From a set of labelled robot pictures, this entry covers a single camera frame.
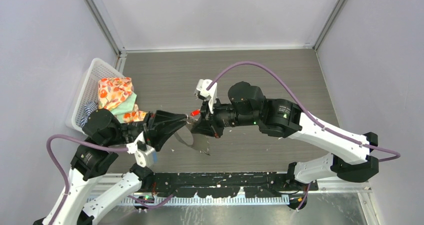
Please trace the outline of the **silver perforated keyring plate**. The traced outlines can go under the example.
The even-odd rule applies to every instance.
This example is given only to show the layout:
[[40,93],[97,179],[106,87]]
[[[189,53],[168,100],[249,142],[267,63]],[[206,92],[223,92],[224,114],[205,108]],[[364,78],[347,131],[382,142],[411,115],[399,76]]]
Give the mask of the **silver perforated keyring plate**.
[[192,137],[192,142],[187,142],[186,140],[184,140],[183,137],[180,136],[179,132],[183,129],[179,129],[178,131],[176,131],[173,136],[176,138],[176,140],[181,143],[186,145],[187,147],[199,151],[201,154],[205,154],[207,156],[210,156],[210,142],[209,142],[209,138],[205,135],[202,134],[196,134],[196,133],[192,133],[191,132],[191,128],[193,127],[194,123],[197,120],[192,117],[192,116],[188,116],[187,120],[186,120],[186,125],[185,128],[190,132],[190,135]]

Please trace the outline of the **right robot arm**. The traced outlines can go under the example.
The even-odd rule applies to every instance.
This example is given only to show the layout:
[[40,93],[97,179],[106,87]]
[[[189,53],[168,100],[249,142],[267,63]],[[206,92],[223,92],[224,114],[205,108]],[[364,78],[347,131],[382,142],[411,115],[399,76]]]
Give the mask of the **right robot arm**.
[[342,130],[315,117],[308,117],[300,106],[286,99],[266,98],[258,86],[238,82],[228,90],[229,103],[217,97],[217,85],[200,79],[195,95],[202,100],[191,132],[220,138],[227,127],[257,126],[265,135],[299,140],[327,154],[307,162],[289,164],[285,183],[291,190],[318,179],[338,177],[347,182],[366,182],[379,172],[379,160],[371,156],[378,136]]

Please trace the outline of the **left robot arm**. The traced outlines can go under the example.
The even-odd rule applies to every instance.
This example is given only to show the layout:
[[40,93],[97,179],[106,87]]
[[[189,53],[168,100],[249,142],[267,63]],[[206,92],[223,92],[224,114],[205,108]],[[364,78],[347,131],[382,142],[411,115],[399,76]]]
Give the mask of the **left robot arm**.
[[[187,115],[162,110],[149,112],[142,121],[121,123],[107,109],[97,109],[83,126],[86,139],[68,135],[61,139],[78,143],[65,172],[55,158],[48,138],[46,148],[59,169],[64,188],[50,213],[36,221],[38,225],[97,225],[124,198],[137,191],[148,192],[154,184],[153,164],[165,142],[187,123]],[[134,155],[135,163],[112,187],[93,201],[92,190],[101,181],[119,153]]]

